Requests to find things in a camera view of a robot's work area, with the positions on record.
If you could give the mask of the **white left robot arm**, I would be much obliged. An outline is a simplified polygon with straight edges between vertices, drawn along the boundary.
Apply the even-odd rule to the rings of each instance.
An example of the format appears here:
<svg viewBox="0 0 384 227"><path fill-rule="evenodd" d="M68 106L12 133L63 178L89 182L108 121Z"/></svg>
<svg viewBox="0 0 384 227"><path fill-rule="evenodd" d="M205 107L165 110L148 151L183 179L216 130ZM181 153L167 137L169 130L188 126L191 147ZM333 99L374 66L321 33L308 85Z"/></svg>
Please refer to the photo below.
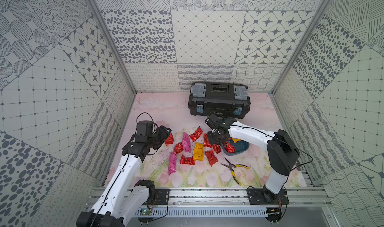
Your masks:
<svg viewBox="0 0 384 227"><path fill-rule="evenodd" d="M125 197L136 172L149 156L158 150L172 130L158 126L153 121L140 121L129 142L123 147L119 166L108 186L90 211L81 212L78 227L126 227L143 204L156 201L153 181L138 181L128 197Z"/></svg>

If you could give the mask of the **yellow tea bag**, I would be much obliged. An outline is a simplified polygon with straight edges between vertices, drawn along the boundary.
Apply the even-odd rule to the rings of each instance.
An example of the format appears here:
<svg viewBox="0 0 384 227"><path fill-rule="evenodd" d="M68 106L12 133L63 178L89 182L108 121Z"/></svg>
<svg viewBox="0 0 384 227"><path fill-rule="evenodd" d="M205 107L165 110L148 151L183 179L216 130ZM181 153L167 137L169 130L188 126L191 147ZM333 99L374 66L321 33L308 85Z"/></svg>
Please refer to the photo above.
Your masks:
<svg viewBox="0 0 384 227"><path fill-rule="evenodd" d="M201 143L195 143L194 151L193 151L193 159L194 161L203 161L204 159L204 146Z"/></svg>
<svg viewBox="0 0 384 227"><path fill-rule="evenodd" d="M234 139L232 138L232 141L236 144L237 142L241 141L240 139Z"/></svg>

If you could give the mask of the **magenta tea bag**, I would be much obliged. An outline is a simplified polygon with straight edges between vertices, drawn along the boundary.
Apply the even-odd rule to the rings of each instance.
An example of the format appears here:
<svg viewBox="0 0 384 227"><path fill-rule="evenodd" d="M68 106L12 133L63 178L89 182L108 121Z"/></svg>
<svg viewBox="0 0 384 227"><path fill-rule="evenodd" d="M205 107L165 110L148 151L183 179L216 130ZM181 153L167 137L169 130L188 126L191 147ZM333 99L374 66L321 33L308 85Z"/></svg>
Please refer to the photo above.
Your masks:
<svg viewBox="0 0 384 227"><path fill-rule="evenodd" d="M185 152L191 153L191 140L187 133L183 133L182 146Z"/></svg>
<svg viewBox="0 0 384 227"><path fill-rule="evenodd" d="M170 154L170 162L168 167L168 174L171 175L172 173L175 173L177 171L176 167L177 163L177 153L173 152Z"/></svg>

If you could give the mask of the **teal plastic storage box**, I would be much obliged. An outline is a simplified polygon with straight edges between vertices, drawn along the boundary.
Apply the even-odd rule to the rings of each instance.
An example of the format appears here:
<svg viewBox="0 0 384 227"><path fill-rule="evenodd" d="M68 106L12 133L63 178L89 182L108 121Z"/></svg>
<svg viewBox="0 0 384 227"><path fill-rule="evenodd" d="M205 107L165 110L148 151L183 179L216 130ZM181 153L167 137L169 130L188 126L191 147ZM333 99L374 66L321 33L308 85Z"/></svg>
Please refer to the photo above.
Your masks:
<svg viewBox="0 0 384 227"><path fill-rule="evenodd" d="M228 141L231 142L231 144L236 148L236 151L233 153L233 154L229 154L227 153L225 150L224 150L224 145L220 145L222 151L227 155L227 156L234 156L234 155L238 155L238 154L241 154L245 151L247 151L250 147L250 144L248 142L245 142L245 141L239 141L237 142L236 144L232 141L232 139L229 139Z"/></svg>

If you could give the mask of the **red tea bag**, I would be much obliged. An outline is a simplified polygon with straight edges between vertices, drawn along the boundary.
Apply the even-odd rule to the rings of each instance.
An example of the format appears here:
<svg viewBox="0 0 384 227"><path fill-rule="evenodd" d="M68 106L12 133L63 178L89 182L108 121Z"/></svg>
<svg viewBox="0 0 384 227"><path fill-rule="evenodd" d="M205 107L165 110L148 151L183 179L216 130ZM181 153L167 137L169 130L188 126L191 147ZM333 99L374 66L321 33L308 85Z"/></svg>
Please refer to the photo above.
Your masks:
<svg viewBox="0 0 384 227"><path fill-rule="evenodd" d="M195 165L195 160L193 157L186 157L185 155L182 155L180 160L181 165Z"/></svg>
<svg viewBox="0 0 384 227"><path fill-rule="evenodd" d="M169 136L168 136L168 138L165 140L165 145L166 146L169 146L169 145L171 145L171 144L173 144L174 143L174 137L173 137L173 134L170 134Z"/></svg>
<svg viewBox="0 0 384 227"><path fill-rule="evenodd" d="M204 143L203 143L203 146L204 146L204 147L207 147L207 148L212 148L212 145L211 145L210 142L209 142L208 134L204 134Z"/></svg>
<svg viewBox="0 0 384 227"><path fill-rule="evenodd" d="M218 144L213 144L213 145L212 145L212 149L214 150L214 152L215 152L216 154L218 154L218 153L220 153L220 152L222 151L220 145L218 145Z"/></svg>
<svg viewBox="0 0 384 227"><path fill-rule="evenodd" d="M203 130L201 129L201 127L198 127L194 133L189 135L189 137L193 142L196 142L201 137L202 134L203 134Z"/></svg>
<svg viewBox="0 0 384 227"><path fill-rule="evenodd" d="M209 165L211 167L218 162L218 158L215 156L215 153L213 150L206 151L205 155L206 155L208 162L209 162Z"/></svg>
<svg viewBox="0 0 384 227"><path fill-rule="evenodd" d="M184 151L184 147L183 147L183 144L182 143L177 143L174 147L174 152L176 154L180 154L181 152Z"/></svg>

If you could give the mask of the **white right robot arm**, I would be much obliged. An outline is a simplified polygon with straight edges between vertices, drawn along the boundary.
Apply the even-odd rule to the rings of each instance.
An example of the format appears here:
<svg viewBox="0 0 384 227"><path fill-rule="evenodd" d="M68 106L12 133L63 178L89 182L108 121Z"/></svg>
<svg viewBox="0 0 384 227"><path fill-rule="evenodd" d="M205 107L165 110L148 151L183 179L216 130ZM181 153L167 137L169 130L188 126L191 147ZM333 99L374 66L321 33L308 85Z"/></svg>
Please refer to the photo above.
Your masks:
<svg viewBox="0 0 384 227"><path fill-rule="evenodd" d="M223 147L230 139L239 139L267 151L272 170L261 195L265 199L276 199L300 157L300 151L288 133L284 130L266 132L234 118L221 119L214 113L206 118L205 123L212 130L208 137L214 144Z"/></svg>

